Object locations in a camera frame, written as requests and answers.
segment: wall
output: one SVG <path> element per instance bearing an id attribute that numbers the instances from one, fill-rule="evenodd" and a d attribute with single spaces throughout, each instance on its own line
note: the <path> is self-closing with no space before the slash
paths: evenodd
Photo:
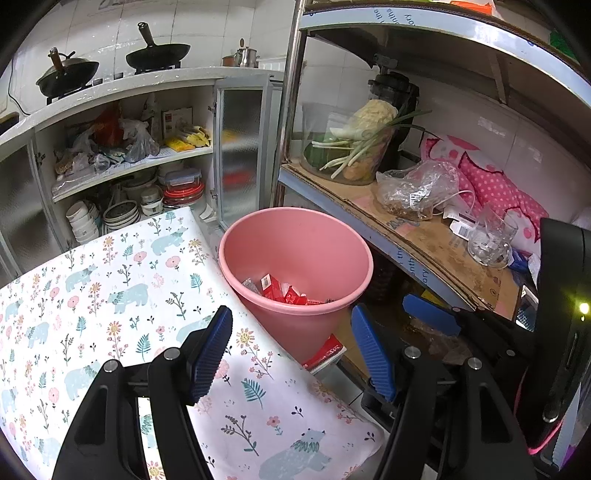
<path id="1" fill-rule="evenodd" d="M 49 49 L 100 63 L 95 78 L 133 74 L 125 56 L 145 47 L 138 23 L 150 25 L 154 41 L 187 43 L 183 67 L 219 66 L 239 41 L 250 41 L 256 0 L 73 0 L 56 5 L 31 31 L 14 57 L 11 94 L 28 113 L 46 104 L 35 82 L 51 66 Z M 8 90 L 11 66 L 0 79 Z M 0 117 L 16 106 L 2 95 Z"/>
<path id="2" fill-rule="evenodd" d="M 257 0 L 251 45 L 262 57 L 287 51 L 293 0 Z M 498 5 L 503 18 L 549 42 L 550 30 Z M 301 129 L 301 104 L 318 102 L 355 111 L 368 99 L 372 71 L 356 56 L 314 38 L 306 44 L 295 130 Z M 570 221 L 591 205 L 591 173 L 543 130 L 514 111 L 474 93 L 441 82 L 410 76 L 421 90 L 420 109 L 433 113 L 415 120 L 430 131 L 452 134 L 480 147 L 507 176 L 540 202 L 552 218 Z M 419 135 L 404 148 L 418 154 Z"/>

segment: clear plastic bag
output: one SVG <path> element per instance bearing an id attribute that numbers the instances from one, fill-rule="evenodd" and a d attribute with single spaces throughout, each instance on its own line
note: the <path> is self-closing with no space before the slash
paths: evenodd
<path id="1" fill-rule="evenodd" d="M 376 173 L 377 201 L 389 213 L 408 220 L 433 217 L 433 208 L 458 193 L 459 177 L 448 162 L 424 160 L 408 170 Z"/>
<path id="2" fill-rule="evenodd" d="M 160 146 L 148 133 L 146 122 L 120 119 L 119 126 L 123 129 L 123 139 L 133 140 L 125 156 L 126 162 L 136 163 L 149 155 L 158 155 Z"/>

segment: stacked plates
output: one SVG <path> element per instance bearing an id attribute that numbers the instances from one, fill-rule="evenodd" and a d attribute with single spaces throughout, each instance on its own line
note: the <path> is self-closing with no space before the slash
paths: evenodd
<path id="1" fill-rule="evenodd" d="M 113 232 L 137 222 L 139 216 L 138 203 L 135 200 L 126 200 L 109 207 L 103 215 L 103 220 L 108 230 Z"/>

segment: blue gripper pad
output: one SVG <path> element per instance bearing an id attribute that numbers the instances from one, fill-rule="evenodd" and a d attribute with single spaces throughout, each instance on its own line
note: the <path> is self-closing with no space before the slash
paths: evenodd
<path id="1" fill-rule="evenodd" d="M 454 316 L 428 300 L 408 294 L 402 300 L 402 307 L 410 316 L 418 318 L 444 335 L 458 336 L 460 333 L 461 328 Z"/>
<path id="2" fill-rule="evenodd" d="M 207 395 L 212 386 L 213 377 L 232 336 L 232 324 L 232 311 L 220 306 L 204 333 L 206 338 L 203 347 L 193 362 L 191 397 L 195 403 Z"/>
<path id="3" fill-rule="evenodd" d="M 366 315 L 357 305 L 351 315 L 351 328 L 376 392 L 392 401 L 396 396 L 393 366 Z"/>

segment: floral tablecloth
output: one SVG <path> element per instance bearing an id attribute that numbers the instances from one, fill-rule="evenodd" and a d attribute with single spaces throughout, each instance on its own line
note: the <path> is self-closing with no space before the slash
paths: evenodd
<path id="1" fill-rule="evenodd" d="M 0 290 L 0 427 L 39 480 L 100 366 L 151 361 L 207 326 L 220 305 L 232 338 L 209 395 L 189 408 L 216 480 L 335 480 L 382 443 L 295 363 L 240 303 L 186 207 L 65 253 Z M 150 404 L 140 399 L 148 471 L 163 479 Z"/>

